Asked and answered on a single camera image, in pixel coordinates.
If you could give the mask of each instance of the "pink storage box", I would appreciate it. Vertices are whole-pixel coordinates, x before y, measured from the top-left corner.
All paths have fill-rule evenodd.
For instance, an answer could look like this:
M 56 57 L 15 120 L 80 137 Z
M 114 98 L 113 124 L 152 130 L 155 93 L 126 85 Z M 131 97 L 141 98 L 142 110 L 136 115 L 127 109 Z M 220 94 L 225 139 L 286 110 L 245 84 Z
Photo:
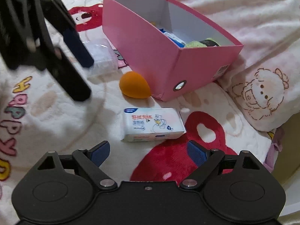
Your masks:
M 180 48 L 150 22 L 187 43 L 212 38 L 220 46 Z M 162 101 L 216 80 L 243 48 L 219 25 L 176 0 L 104 0 L 103 32 Z

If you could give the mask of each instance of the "orange egg-shaped object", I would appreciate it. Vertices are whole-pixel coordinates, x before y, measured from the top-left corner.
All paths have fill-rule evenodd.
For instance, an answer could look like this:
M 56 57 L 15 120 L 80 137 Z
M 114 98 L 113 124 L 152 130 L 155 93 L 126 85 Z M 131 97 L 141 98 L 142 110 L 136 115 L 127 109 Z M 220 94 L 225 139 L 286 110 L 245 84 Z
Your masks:
M 124 95 L 132 98 L 143 99 L 151 96 L 147 81 L 134 71 L 127 72 L 121 77 L 119 87 Z

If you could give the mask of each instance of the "white tissue package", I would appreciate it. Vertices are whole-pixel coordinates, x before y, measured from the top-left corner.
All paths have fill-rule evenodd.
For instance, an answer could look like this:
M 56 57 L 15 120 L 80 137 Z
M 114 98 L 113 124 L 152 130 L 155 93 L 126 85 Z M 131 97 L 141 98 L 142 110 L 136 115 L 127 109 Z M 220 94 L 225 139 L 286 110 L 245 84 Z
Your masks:
M 123 115 L 125 141 L 177 139 L 186 133 L 174 108 L 126 108 Z
M 83 44 L 94 59 L 94 65 L 91 68 L 84 69 L 87 77 L 118 70 L 118 58 L 108 40 L 101 38 L 93 41 L 83 41 Z

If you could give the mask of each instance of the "barcode label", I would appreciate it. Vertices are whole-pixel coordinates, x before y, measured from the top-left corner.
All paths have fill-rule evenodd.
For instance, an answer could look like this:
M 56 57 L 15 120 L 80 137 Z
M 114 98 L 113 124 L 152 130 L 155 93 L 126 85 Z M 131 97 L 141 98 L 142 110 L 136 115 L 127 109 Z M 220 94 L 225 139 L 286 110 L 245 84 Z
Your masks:
M 220 67 L 219 70 L 214 74 L 212 79 L 222 76 L 225 73 L 226 69 L 229 67 L 229 65 L 230 64 Z

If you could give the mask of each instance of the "wet wipes package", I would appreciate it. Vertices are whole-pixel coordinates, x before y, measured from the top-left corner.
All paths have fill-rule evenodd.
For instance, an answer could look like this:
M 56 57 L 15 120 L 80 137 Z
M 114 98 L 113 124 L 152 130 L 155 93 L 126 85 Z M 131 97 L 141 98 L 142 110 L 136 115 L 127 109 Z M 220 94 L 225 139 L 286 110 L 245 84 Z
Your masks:
M 186 133 L 174 108 L 126 108 L 123 115 L 125 141 L 177 139 Z

